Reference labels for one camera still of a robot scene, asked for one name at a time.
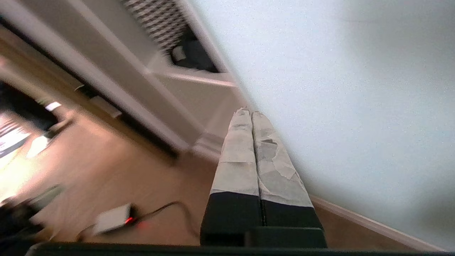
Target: black bag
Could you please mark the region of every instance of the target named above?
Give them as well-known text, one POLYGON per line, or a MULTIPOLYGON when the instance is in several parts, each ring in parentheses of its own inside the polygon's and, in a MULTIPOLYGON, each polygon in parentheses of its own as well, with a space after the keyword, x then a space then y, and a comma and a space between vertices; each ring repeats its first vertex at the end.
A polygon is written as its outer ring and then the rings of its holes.
POLYGON ((170 55, 172 62, 177 66, 219 73, 203 46, 188 26, 180 37, 180 42, 171 50, 170 55))

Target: striped fabric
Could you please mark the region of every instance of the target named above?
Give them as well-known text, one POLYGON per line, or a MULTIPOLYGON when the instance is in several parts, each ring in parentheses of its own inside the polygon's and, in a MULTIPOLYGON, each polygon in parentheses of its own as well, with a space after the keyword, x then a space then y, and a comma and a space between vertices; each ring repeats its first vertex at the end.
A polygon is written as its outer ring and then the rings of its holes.
POLYGON ((179 42, 187 22, 173 0, 120 0, 165 53, 179 42))
POLYGON ((6 113, 0 114, 0 158, 20 148, 29 135, 6 113))

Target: power cord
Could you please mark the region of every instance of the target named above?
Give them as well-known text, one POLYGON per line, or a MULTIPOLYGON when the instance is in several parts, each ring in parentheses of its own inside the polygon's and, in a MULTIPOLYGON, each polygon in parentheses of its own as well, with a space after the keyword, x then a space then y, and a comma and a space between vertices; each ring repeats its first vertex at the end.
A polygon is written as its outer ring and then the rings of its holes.
MULTIPOLYGON (((172 201, 170 203, 167 203, 163 206, 161 206, 160 208, 152 211, 152 212, 149 212, 149 213, 146 213, 138 218, 136 218, 135 220, 135 223, 138 223, 138 222, 141 222, 143 220, 147 220, 149 218, 152 218, 153 216, 155 216, 156 214, 160 213, 162 210, 166 209, 167 207, 169 206, 172 206, 172 205, 179 205, 182 210, 183 210, 183 213, 185 214, 185 218, 187 219, 187 228, 188 228, 188 231, 190 231, 190 233, 193 235, 193 236, 197 236, 199 237, 199 232, 197 232, 196 230, 194 230, 193 226, 192 226, 192 218, 191 218, 191 213, 190 213, 190 210, 188 209, 188 207, 182 203, 181 201, 172 201)), ((77 236, 76 236, 76 241, 77 242, 82 242, 84 240, 84 237, 83 237, 83 233, 90 229, 90 228, 93 228, 95 226, 95 224, 92 224, 88 227, 86 227, 85 229, 81 230, 77 236)))

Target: white wall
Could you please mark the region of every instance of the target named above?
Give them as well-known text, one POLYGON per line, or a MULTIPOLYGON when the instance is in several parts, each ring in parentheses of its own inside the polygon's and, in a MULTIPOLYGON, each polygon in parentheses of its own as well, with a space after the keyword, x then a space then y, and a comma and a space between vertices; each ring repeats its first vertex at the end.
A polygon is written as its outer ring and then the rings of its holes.
POLYGON ((312 194, 455 250, 455 2, 189 2, 312 194))

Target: red led light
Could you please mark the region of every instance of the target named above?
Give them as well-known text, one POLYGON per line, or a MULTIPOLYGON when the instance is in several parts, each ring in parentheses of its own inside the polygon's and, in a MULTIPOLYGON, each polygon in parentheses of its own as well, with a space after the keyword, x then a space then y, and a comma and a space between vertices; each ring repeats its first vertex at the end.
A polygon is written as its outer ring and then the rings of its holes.
POLYGON ((126 219, 125 224, 128 224, 128 223, 130 223, 130 222, 132 222, 132 221, 133 221, 133 218, 132 218, 132 217, 129 217, 128 219, 126 219))

